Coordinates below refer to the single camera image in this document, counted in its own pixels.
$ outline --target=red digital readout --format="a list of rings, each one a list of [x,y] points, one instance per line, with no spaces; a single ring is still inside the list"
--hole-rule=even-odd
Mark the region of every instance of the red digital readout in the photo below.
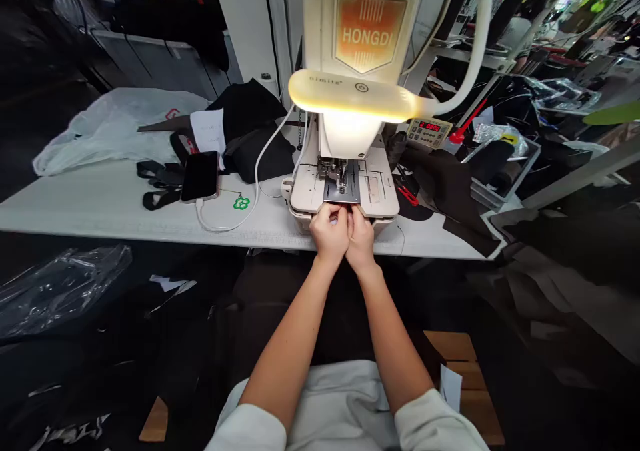
[[[428,131],[436,131],[436,132],[440,132],[440,129],[442,129],[442,127],[435,125],[435,124],[431,124],[431,123],[425,123],[424,121],[422,121],[420,123],[420,127],[423,127],[425,129],[427,129]]]

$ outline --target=worktable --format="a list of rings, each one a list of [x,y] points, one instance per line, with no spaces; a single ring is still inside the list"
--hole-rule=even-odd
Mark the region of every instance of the worktable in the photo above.
[[[265,192],[279,194],[282,177],[263,181]],[[205,202],[203,215],[212,226],[240,222],[245,212],[233,209],[238,192],[255,201],[255,186],[244,184],[237,174],[222,176],[217,199]],[[133,161],[106,161],[80,167],[36,182],[0,204],[0,230],[92,236],[151,241],[314,250],[311,236],[300,234],[284,199],[262,195],[258,208],[239,228],[228,232],[205,231],[195,206],[181,202],[157,211],[142,206],[142,196],[154,189],[136,176]],[[375,242],[376,254],[486,259],[467,242],[442,229],[445,217],[434,214],[427,221],[398,217]]]

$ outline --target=orange label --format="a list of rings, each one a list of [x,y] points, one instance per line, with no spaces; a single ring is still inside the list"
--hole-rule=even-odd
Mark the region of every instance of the orange label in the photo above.
[[[336,59],[360,74],[390,63],[406,7],[400,0],[337,0]]]

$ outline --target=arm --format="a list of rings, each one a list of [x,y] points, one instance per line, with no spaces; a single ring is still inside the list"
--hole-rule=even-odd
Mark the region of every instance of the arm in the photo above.
[[[433,387],[373,259],[373,227],[357,206],[349,214],[347,260],[358,276],[369,316],[373,351],[389,407],[396,413]]]
[[[514,74],[517,74],[518,72],[520,72],[520,70],[522,70],[522,68],[527,63],[527,59],[528,58],[529,58],[529,56],[518,57],[515,60],[515,65],[513,66],[513,69],[511,70],[511,72],[514,73]]]
[[[332,213],[337,223],[331,224]],[[329,284],[349,246],[347,210],[325,204],[311,220],[318,254],[311,271],[256,363],[239,404],[268,411],[291,430],[307,379]]]

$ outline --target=phone screen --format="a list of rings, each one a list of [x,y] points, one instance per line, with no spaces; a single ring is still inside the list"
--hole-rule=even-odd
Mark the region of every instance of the phone screen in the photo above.
[[[192,202],[196,199],[208,199],[215,197],[217,192],[218,153],[212,151],[190,155],[185,166],[180,200]]]

